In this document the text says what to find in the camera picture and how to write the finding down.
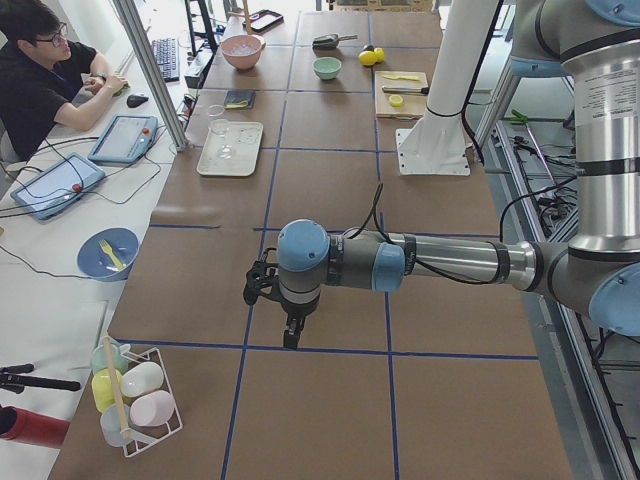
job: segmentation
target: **table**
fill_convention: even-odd
[[[284,224],[359,225],[379,181],[389,231],[498,234],[480,166],[398,174],[393,136],[407,123],[374,119],[358,46],[335,52],[339,80],[313,77],[311,39],[330,31],[384,47],[375,68],[432,76],[441,35],[430,14],[302,14],[265,34],[254,69],[215,58],[187,131],[195,146],[173,162],[110,325],[137,349],[160,347],[184,429],[125,459],[85,390],[50,479],[572,478],[511,287],[409,277],[392,294],[324,288],[298,351],[281,347],[278,305],[242,301],[245,272]],[[253,110],[232,114],[265,125],[258,167],[202,178],[200,112],[229,88],[258,90]]]

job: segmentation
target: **lemon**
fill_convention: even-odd
[[[358,55],[358,60],[360,60],[360,63],[365,67],[371,67],[372,65],[376,64],[378,58],[376,57],[376,54],[371,50],[365,50],[364,52],[360,52],[360,55]]]
[[[373,50],[373,54],[376,56],[376,62],[384,62],[384,50],[380,47],[376,47]]]

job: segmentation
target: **keyboard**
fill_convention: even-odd
[[[180,80],[180,59],[178,57],[178,40],[175,38],[158,38],[151,42],[151,50],[160,67],[165,82]]]

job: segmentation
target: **white desk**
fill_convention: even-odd
[[[125,75],[131,89],[114,99],[109,111],[91,131],[80,133],[56,127],[48,137],[49,141],[55,143],[63,139],[99,136],[116,114],[155,115],[162,123],[135,58]],[[167,86],[177,107],[187,92],[186,84],[182,80]],[[140,92],[149,95],[150,100],[138,108],[128,108],[126,96]],[[92,145],[93,142],[85,142],[56,148],[63,155],[71,152],[86,155]],[[94,190],[121,202],[159,170],[155,178],[124,205],[89,193],[45,222],[29,215],[0,218],[0,226],[5,229],[0,236],[0,244],[39,270],[81,275],[76,255],[84,241],[95,233],[110,227],[125,227],[142,241],[175,153],[170,136],[163,133],[147,154],[155,164],[143,158],[133,166],[108,176]],[[37,154],[29,165],[44,169],[59,159],[53,150],[46,149]],[[121,168],[110,166],[104,170],[109,175]],[[24,182],[33,175],[23,172],[19,179]],[[0,209],[16,206],[9,196],[16,187],[13,185],[0,200]],[[90,374],[90,353],[113,316],[125,282],[52,278],[32,272],[17,259],[0,251],[0,283],[3,327],[0,366],[33,363],[36,370],[31,375],[75,380],[84,387]],[[82,390],[67,392],[27,387],[17,395],[0,390],[0,404],[70,420],[81,393]],[[2,477],[12,480],[46,479],[57,454],[55,449],[0,441]]]

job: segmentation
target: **red object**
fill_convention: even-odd
[[[60,448],[69,422],[17,407],[0,409],[0,438],[30,445]]]

